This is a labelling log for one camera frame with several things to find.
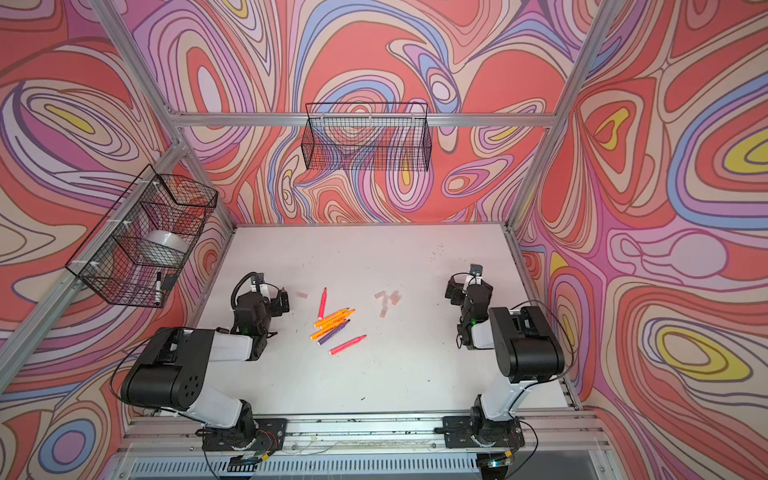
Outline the pink highlighter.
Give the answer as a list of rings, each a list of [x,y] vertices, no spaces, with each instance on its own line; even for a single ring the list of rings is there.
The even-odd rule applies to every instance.
[[[353,338],[353,339],[351,339],[351,340],[349,340],[349,341],[347,341],[347,342],[345,342],[345,343],[343,343],[343,344],[341,344],[339,346],[336,346],[336,347],[332,348],[329,351],[329,354],[331,356],[335,356],[335,355],[343,352],[344,350],[346,350],[346,349],[348,349],[348,348],[350,348],[350,347],[352,347],[354,345],[357,345],[358,343],[362,342],[366,338],[367,338],[366,335],[360,335],[358,337],[355,337],[355,338]]]
[[[317,315],[318,320],[322,320],[325,317],[326,302],[327,302],[327,287],[324,287],[321,294],[320,304],[318,308],[318,315]]]

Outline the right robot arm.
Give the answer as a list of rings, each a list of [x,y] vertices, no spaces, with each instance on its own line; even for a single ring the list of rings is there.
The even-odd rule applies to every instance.
[[[493,307],[493,286],[482,272],[482,266],[472,264],[467,272],[452,275],[445,298],[460,308],[457,347],[493,352],[500,374],[477,395],[466,416],[445,416],[435,432],[449,449],[506,447],[513,452],[524,444],[518,408],[534,387],[565,373],[566,356],[540,307],[531,301]]]

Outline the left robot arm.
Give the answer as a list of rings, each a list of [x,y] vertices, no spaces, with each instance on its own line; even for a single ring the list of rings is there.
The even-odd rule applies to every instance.
[[[258,421],[251,404],[206,380],[213,363],[259,360],[276,335],[271,321],[290,311],[283,288],[250,272],[230,295],[230,329],[164,328],[147,342],[118,394],[122,403],[177,414],[200,424],[202,450],[254,452],[261,462],[283,447],[284,419]]]

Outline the orange highlighter top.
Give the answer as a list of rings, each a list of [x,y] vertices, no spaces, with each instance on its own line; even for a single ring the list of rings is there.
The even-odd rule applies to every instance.
[[[344,318],[345,315],[349,311],[350,311],[349,308],[344,308],[344,309],[338,310],[338,311],[334,312],[333,314],[323,318],[322,320],[316,321],[314,323],[314,327],[320,329],[320,328],[324,327],[326,324],[328,324],[330,322],[333,322],[333,321],[335,321],[335,320],[337,320],[339,318]]]

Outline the orange highlighter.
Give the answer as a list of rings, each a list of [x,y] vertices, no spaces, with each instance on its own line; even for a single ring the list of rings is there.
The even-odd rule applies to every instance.
[[[314,326],[320,330],[325,329],[335,322],[347,319],[354,312],[354,309],[344,309],[343,311],[338,311],[329,317],[317,321]]]
[[[333,321],[335,321],[335,320],[337,320],[339,318],[344,318],[345,315],[349,311],[350,311],[349,308],[344,308],[344,309],[338,310],[338,311],[334,312],[333,314],[323,318],[322,320],[316,321],[314,323],[314,327],[320,329],[320,328],[324,327],[326,324],[328,324],[330,322],[333,322]]]
[[[319,341],[323,336],[327,335],[333,329],[342,325],[346,321],[346,318],[338,319],[332,323],[323,326],[319,331],[315,332],[310,339],[313,341]]]

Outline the purple highlighter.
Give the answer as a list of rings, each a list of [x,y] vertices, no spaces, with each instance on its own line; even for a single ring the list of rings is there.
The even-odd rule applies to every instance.
[[[317,343],[319,345],[325,344],[327,341],[329,341],[334,335],[336,335],[338,332],[340,332],[348,323],[350,322],[349,319],[343,320],[338,325],[331,328],[325,335],[323,335]]]

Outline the black marker in basket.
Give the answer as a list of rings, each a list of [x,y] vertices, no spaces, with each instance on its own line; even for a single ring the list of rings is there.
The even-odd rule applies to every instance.
[[[155,278],[155,285],[154,285],[154,306],[160,307],[163,303],[163,292],[162,292],[162,272],[158,271],[156,273]]]

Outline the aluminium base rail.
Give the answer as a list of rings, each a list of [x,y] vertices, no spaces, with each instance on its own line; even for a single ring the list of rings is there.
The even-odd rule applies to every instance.
[[[257,439],[270,446],[283,442],[282,455],[317,453],[422,453],[447,449],[435,432],[446,416],[458,411],[368,414],[284,414],[283,429]],[[525,435],[525,449],[539,440],[540,451],[611,450],[603,422],[583,410],[522,410],[517,413]],[[179,417],[140,417],[129,423],[119,452],[197,453],[202,439],[197,423]]]

